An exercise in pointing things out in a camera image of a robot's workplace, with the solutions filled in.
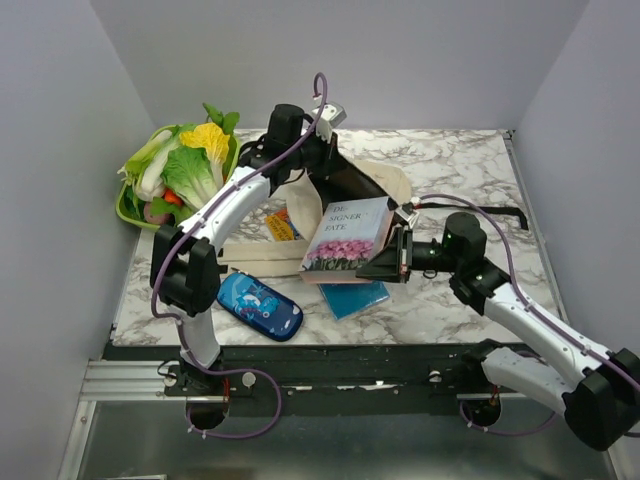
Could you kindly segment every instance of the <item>book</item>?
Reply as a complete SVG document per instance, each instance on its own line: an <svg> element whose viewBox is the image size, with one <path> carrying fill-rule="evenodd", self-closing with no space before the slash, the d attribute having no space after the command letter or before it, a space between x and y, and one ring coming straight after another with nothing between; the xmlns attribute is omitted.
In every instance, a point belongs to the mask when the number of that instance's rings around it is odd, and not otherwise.
<svg viewBox="0 0 640 480"><path fill-rule="evenodd" d="M389 290L382 282L325 283L318 286L336 320L366 310L390 297Z"/></svg>
<svg viewBox="0 0 640 480"><path fill-rule="evenodd" d="M369 283L356 278L356 269L382 250L392 217L389 197L329 204L300 276L307 283Z"/></svg>
<svg viewBox="0 0 640 480"><path fill-rule="evenodd" d="M291 219L289 218L289 213L286 208L282 210L278 210L273 215L268 215L265 218L265 223L269 230L271 231L271 235L276 242L286 242L288 240L298 240L300 238L300 234L296 230L296 227L291 223Z"/></svg>

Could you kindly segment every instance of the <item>green tray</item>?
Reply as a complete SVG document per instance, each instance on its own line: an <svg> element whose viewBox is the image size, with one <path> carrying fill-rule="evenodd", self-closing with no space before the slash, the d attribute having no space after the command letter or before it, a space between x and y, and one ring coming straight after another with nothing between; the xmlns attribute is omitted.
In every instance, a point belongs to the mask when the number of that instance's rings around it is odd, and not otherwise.
<svg viewBox="0 0 640 480"><path fill-rule="evenodd" d="M151 135L151 138L154 138L163 130L172 128L174 126L175 125L167 125L166 127L159 128L153 133L153 135ZM236 168L236 165L238 164L238 153L240 152L240 146L238 145L238 139L235 137L235 135L231 135L231 138L229 138L229 149L233 152L233 160L231 161L231 166L229 167L227 178L231 176L231 174ZM147 230L153 230L153 231L160 228L160 225L153 225L151 223L142 222L140 220L136 220L135 218L131 218L129 216L129 212L127 212L124 206L124 192L127 189L127 186L128 185L122 186L122 189L120 190L120 194L118 195L118 199L116 200L116 214L125 222L131 223L132 225L135 225L140 228L146 228Z"/></svg>

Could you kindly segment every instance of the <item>gray wall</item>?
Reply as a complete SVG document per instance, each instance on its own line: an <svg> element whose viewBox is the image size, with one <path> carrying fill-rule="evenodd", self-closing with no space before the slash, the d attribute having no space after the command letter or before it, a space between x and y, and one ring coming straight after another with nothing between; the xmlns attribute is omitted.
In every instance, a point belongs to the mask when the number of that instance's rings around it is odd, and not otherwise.
<svg viewBox="0 0 640 480"><path fill-rule="evenodd" d="M571 321L636 352L639 21L637 0L592 0L515 138Z"/></svg>
<svg viewBox="0 0 640 480"><path fill-rule="evenodd" d="M265 127L317 70L350 127L513 128L586 0L92 0L156 124Z"/></svg>
<svg viewBox="0 0 640 480"><path fill-rule="evenodd" d="M86 0L3 2L0 65L0 476L51 479L135 239L115 170L153 125Z"/></svg>

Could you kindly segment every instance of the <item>canvas bag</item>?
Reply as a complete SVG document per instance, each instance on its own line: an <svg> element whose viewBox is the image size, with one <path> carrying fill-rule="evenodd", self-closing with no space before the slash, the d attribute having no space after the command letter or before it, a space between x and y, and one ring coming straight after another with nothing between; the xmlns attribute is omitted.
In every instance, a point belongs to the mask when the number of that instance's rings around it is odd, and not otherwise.
<svg viewBox="0 0 640 480"><path fill-rule="evenodd" d="M405 173L392 165L367 160L349 160L349 168L364 173L386 192L397 204L411 199L411 184ZM293 180L300 174L292 172ZM274 196L284 198L289 218L303 240L289 242L258 242L243 244L225 244L218 263L232 269L247 272L256 277L283 277L297 275L302 257L309 247L323 215L323 198L318 190L324 191L335 184L340 188L351 188L353 178L335 178L321 185L314 182L305 173L299 180L278 188Z"/></svg>

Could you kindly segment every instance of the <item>marble table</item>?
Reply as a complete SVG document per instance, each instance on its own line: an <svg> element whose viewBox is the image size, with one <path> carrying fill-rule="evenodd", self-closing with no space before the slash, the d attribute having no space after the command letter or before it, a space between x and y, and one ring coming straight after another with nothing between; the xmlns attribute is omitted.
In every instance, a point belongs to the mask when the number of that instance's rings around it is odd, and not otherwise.
<svg viewBox="0 0 640 480"><path fill-rule="evenodd" d="M262 131L239 132L242 142ZM339 131L340 149L348 158L400 166L413 194L450 193L479 205L517 205L525 209L500 132L470 130ZM264 217L284 206L272 198L250 214L228 243L273 241ZM445 218L455 210L424 210L414 238L440 238ZM549 282L532 231L519 228L514 217L496 216L514 252L518 279L545 308L556 313ZM498 235L482 220L488 234L487 255L506 268ZM141 232L127 278L112 340L116 346L178 345L170 320L151 315L149 272L153 235ZM305 318L298 333L286 344L425 344L477 342L485 338L518 341L511 332L463 306L448 287L447 274L434 280L414 273L406 285L388 284L391 298L352 317L336 321L315 285L295 277L267 278L265 283L293 299ZM230 314L213 308L213 321L222 345L277 344Z"/></svg>

